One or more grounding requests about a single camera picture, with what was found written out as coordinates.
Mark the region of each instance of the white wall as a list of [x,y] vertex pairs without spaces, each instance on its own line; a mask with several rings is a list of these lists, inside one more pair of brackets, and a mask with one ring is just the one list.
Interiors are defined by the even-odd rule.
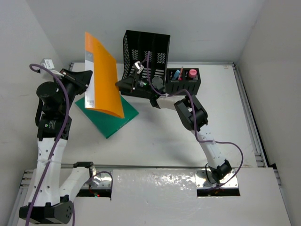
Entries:
[[301,225],[301,1],[269,0],[239,68],[293,225]]
[[62,62],[45,33],[22,0],[0,3],[0,225],[6,225],[25,169],[37,159],[34,117],[36,88],[43,79],[30,63],[45,57]]
[[123,61],[125,30],[171,35],[170,61],[236,61],[265,0],[27,0],[63,63],[84,58],[84,32]]

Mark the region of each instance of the pink marker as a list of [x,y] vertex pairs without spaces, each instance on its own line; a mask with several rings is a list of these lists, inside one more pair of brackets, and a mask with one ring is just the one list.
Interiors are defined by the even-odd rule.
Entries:
[[195,70],[195,69],[190,69],[190,70],[189,70],[189,73],[188,73],[188,76],[189,76],[191,79],[195,79],[195,77],[198,76],[197,70]]

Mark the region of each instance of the orange folder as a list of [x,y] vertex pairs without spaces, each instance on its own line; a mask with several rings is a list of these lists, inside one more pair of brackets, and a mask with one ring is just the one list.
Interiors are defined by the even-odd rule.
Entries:
[[93,71],[85,93],[85,108],[124,118],[116,60],[90,33],[85,33],[85,70]]

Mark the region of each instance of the shiny metal plate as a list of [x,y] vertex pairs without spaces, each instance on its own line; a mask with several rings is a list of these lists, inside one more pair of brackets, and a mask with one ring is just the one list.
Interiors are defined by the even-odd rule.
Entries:
[[[96,172],[93,172],[93,174],[96,174],[101,171],[108,171],[112,174],[112,170],[105,170],[105,169],[96,169]],[[97,186],[92,186],[92,189],[108,189],[111,187],[112,184],[112,178],[107,173],[102,173],[100,175],[97,175],[97,181],[99,182]],[[88,189],[88,185],[84,184],[81,189]]]
[[[196,171],[195,177],[196,177],[196,186],[197,189],[208,189],[211,187],[216,187],[216,183],[212,184],[210,182],[215,182],[214,179],[211,177],[211,171],[209,168],[207,168],[207,173],[208,173],[208,178],[206,176],[206,169],[198,169]],[[232,169],[232,172],[227,174],[223,180],[220,180],[220,183],[225,183],[227,182],[235,173],[235,170]],[[224,184],[223,186],[221,186],[222,189],[238,189],[238,181],[237,181],[237,177],[235,176],[234,178],[232,178],[232,180],[230,180],[228,183]]]

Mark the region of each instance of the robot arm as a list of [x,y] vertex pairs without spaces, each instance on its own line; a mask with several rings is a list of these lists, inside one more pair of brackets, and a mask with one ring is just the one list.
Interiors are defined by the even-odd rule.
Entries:
[[[135,92],[138,87],[147,87],[148,81],[143,80],[140,76],[141,71],[144,66],[141,62],[136,62],[134,64],[135,70],[132,72],[130,76],[125,79],[122,79],[116,83],[116,86],[119,87],[120,90],[128,89],[131,92]],[[214,142],[214,137],[211,134],[210,128],[208,126],[208,114],[206,110],[203,108],[198,99],[192,95],[192,101],[196,113],[196,136],[200,141],[200,145],[206,155],[208,160],[208,166],[212,172],[213,179],[219,183],[221,179],[223,179],[228,173],[231,172],[232,168],[230,163],[223,156],[219,147]],[[176,110],[183,126],[192,132],[195,133],[194,128],[194,119],[191,112],[191,103],[188,97],[180,100],[179,96],[159,96],[158,94],[153,92],[152,97],[150,98],[150,103],[153,107],[160,109],[170,109]]]
[[[208,160],[208,166],[212,172],[213,179],[219,183],[221,179],[231,172],[232,167],[229,161],[226,160],[225,156],[221,153],[218,145],[214,142],[214,137],[208,126],[207,112],[194,95],[192,96],[192,100],[197,118],[197,136],[199,141],[201,141],[199,144]],[[179,100],[178,96],[159,97],[157,99],[156,107],[177,111],[183,126],[195,135],[193,116],[190,111],[191,104],[187,97],[182,100]]]
[[[61,74],[64,76],[60,80],[67,90],[71,105],[76,95],[86,91],[90,83],[92,71],[75,73],[62,69]],[[61,160],[69,137],[72,120],[68,117],[63,135],[55,147],[51,160],[48,160],[50,150],[55,143],[55,139],[61,130],[65,118],[66,101],[56,82],[48,81],[42,83],[37,89],[37,95],[40,99],[36,114],[39,148],[38,163],[28,205],[20,208],[19,217],[26,219],[30,204],[38,188],[38,183],[41,180],[46,163],[49,161],[49,168],[43,178],[38,191],[39,195],[36,196],[33,205],[30,222],[35,224],[67,224],[72,216],[74,198],[83,184],[93,176],[93,163],[76,163],[70,176],[59,187]]]

